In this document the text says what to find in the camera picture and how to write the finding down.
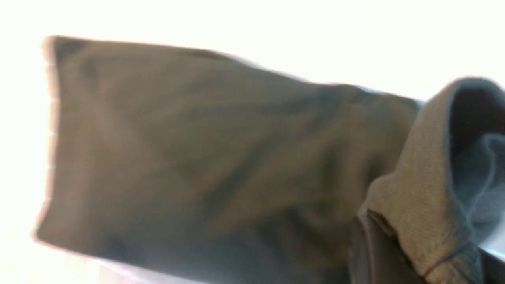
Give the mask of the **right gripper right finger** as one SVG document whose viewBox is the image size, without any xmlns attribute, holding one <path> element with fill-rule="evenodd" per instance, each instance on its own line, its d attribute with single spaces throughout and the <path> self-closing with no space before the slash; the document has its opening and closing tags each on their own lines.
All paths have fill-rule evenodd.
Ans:
<svg viewBox="0 0 505 284">
<path fill-rule="evenodd" d="M 494 250 L 481 250 L 482 271 L 485 284 L 505 283 L 505 260 L 504 255 Z"/>
</svg>

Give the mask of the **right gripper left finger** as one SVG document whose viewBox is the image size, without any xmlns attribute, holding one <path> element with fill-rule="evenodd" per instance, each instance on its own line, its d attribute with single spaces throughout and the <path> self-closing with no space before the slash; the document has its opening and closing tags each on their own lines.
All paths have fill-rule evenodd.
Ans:
<svg viewBox="0 0 505 284">
<path fill-rule="evenodd" d="M 352 284 L 424 283 L 395 241 L 366 215 L 352 223 L 348 268 Z"/>
</svg>

